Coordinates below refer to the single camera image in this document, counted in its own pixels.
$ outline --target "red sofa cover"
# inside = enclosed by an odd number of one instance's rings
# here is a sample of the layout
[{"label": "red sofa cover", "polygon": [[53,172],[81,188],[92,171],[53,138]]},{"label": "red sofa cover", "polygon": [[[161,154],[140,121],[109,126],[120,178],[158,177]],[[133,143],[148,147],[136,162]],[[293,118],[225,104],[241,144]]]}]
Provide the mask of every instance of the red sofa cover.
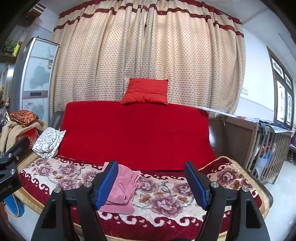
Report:
[{"label": "red sofa cover", "polygon": [[188,160],[201,168],[215,159],[208,122],[206,111],[177,104],[71,102],[58,154],[136,170],[183,170]]}]

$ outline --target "floral blanket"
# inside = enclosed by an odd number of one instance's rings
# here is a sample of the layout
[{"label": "floral blanket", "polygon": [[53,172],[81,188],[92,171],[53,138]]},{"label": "floral blanket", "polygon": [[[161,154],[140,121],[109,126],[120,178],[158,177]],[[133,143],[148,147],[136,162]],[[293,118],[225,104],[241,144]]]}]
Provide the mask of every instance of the floral blanket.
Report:
[{"label": "floral blanket", "polygon": [[[84,182],[92,181],[101,171],[102,166],[62,156],[47,161],[39,158],[21,171],[21,193],[29,196],[29,206],[40,203],[44,205],[54,188],[78,188]],[[237,190],[241,186],[247,186],[261,213],[268,211],[265,194],[235,161],[220,157],[199,171],[226,188]],[[111,239],[195,239],[205,211],[196,204],[183,172],[141,172],[141,186],[134,193],[135,211],[132,215],[97,211],[104,233]],[[226,235],[230,214],[231,207],[226,207],[219,237]],[[74,222],[79,224],[76,207],[72,207],[72,216]]]}]

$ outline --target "window frame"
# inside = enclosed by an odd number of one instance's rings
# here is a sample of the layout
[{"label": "window frame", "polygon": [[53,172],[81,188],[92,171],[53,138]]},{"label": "window frame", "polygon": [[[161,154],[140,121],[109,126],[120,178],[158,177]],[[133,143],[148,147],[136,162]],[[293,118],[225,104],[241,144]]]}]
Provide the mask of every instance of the window frame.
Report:
[{"label": "window frame", "polygon": [[[285,88],[285,115],[284,115],[284,125],[285,127],[288,127],[290,129],[293,128],[294,124],[294,111],[295,111],[295,96],[294,96],[294,84],[293,84],[293,78],[285,68],[285,66],[282,64],[282,62],[278,59],[278,57],[270,50],[270,48],[267,47],[269,58],[271,62],[271,68],[274,78],[274,122],[279,121],[277,120],[277,114],[278,114],[278,87],[277,87],[277,81],[280,82],[281,85]],[[273,67],[272,59],[274,59],[277,64],[282,68],[284,79],[277,73],[277,71]],[[286,83],[286,76],[290,79],[292,88],[289,87],[289,85]],[[292,116],[291,116],[291,123],[290,125],[287,124],[287,111],[288,111],[288,94],[291,95],[292,98]]]}]

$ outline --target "crib railing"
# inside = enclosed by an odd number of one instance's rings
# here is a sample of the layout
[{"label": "crib railing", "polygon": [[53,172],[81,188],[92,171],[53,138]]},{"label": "crib railing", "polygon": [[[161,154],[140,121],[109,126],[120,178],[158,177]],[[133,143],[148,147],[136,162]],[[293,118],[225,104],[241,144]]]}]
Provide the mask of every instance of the crib railing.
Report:
[{"label": "crib railing", "polygon": [[290,139],[290,132],[275,133],[271,127],[259,126],[244,168],[263,183],[275,177],[274,184],[287,158]]}]

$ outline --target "curtain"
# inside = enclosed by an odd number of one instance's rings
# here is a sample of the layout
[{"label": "curtain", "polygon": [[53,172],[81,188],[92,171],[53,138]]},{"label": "curtain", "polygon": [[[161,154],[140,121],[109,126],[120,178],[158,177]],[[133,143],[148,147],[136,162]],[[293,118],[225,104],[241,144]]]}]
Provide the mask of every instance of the curtain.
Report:
[{"label": "curtain", "polygon": [[168,79],[168,101],[233,114],[245,72],[240,21],[193,0],[151,0],[141,76]]},{"label": "curtain", "polygon": [[91,1],[60,14],[51,41],[60,44],[50,115],[81,100],[120,101],[140,77],[147,9],[144,0]]}]

